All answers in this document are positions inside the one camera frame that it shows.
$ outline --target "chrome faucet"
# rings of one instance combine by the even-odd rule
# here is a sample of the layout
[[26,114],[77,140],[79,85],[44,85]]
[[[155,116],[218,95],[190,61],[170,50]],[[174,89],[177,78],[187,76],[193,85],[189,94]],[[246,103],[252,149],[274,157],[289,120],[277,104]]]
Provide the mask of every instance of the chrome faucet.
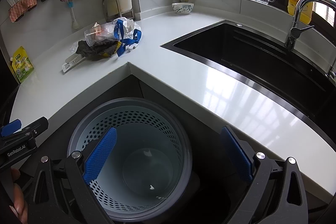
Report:
[[[330,8],[336,10],[336,2],[332,1],[332,0],[299,0],[298,3],[297,3],[297,5],[296,5],[296,7],[295,7],[292,27],[291,27],[288,35],[287,35],[286,42],[285,42],[285,46],[289,50],[293,50],[294,49],[295,42],[300,37],[300,34],[302,32],[304,32],[304,31],[306,31],[306,30],[314,27],[314,25],[313,25],[313,26],[308,26],[308,27],[303,28],[303,29],[296,28],[296,25],[299,23],[299,20],[300,20],[301,12],[302,12],[303,8],[309,2],[319,2],[319,3],[325,4],[325,5],[329,6]],[[328,73],[325,74],[327,77],[331,77],[333,79],[336,76],[335,73],[333,72],[335,62],[336,62],[336,58],[335,58],[334,62],[331,64],[331,66],[330,66],[330,68],[328,70]]]

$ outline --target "blue gripper pad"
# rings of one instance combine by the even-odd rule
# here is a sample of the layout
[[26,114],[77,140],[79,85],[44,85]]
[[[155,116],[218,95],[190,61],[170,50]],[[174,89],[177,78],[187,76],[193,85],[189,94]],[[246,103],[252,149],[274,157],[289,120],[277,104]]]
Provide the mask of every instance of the blue gripper pad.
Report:
[[22,124],[19,119],[14,120],[13,122],[10,122],[9,124],[3,126],[0,128],[0,136],[6,137],[10,134],[13,134],[14,132],[18,131],[21,128]]
[[241,180],[251,183],[253,180],[253,166],[240,146],[237,136],[228,126],[224,126],[220,133],[220,139]]
[[111,127],[85,162],[83,178],[87,185],[95,180],[117,142],[117,130]]

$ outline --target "white countertop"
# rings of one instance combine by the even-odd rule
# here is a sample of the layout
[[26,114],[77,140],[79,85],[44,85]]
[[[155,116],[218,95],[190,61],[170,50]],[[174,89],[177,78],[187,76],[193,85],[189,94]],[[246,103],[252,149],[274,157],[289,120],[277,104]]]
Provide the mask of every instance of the white countertop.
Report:
[[160,47],[223,19],[274,38],[280,32],[242,15],[195,7],[190,15],[171,12],[138,21],[142,38],[136,49],[119,58],[114,55],[99,61],[85,60],[64,74],[62,64],[71,55],[69,48],[73,42],[84,40],[81,30],[34,61],[34,72],[18,90],[11,120],[20,119],[24,127],[46,117],[49,128],[37,137],[39,145],[77,111],[133,74],[215,131],[230,124],[278,157],[296,158],[305,175],[306,189],[330,201],[336,192],[336,169],[330,168],[336,166],[336,153],[314,130],[251,87]]

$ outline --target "screw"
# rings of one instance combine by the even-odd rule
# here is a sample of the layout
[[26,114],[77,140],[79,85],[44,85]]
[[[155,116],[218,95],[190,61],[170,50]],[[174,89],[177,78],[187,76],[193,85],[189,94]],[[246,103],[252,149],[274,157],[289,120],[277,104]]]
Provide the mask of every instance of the screw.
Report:
[[48,161],[48,156],[43,156],[41,158],[41,162],[47,162]]
[[257,153],[257,158],[259,158],[259,159],[264,159],[266,156],[265,156],[265,154],[263,153],[263,152],[258,152]]
[[292,157],[288,158],[288,161],[291,164],[295,164],[296,163],[296,160],[294,158],[292,158]]
[[79,158],[81,155],[81,153],[79,151],[75,151],[75,152],[72,152],[71,156],[76,159],[76,158]]

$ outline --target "faucet handle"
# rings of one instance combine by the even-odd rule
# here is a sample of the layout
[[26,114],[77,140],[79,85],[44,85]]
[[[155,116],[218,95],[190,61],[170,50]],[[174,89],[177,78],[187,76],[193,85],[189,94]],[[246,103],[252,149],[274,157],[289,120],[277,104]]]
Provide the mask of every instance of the faucet handle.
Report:
[[315,27],[315,25],[308,26],[308,27],[303,28],[303,29],[299,29],[299,28],[294,27],[294,28],[291,29],[291,36],[293,36],[294,38],[298,39],[300,37],[300,34],[302,32],[304,32],[304,31],[306,31],[308,29],[311,29],[313,27]]

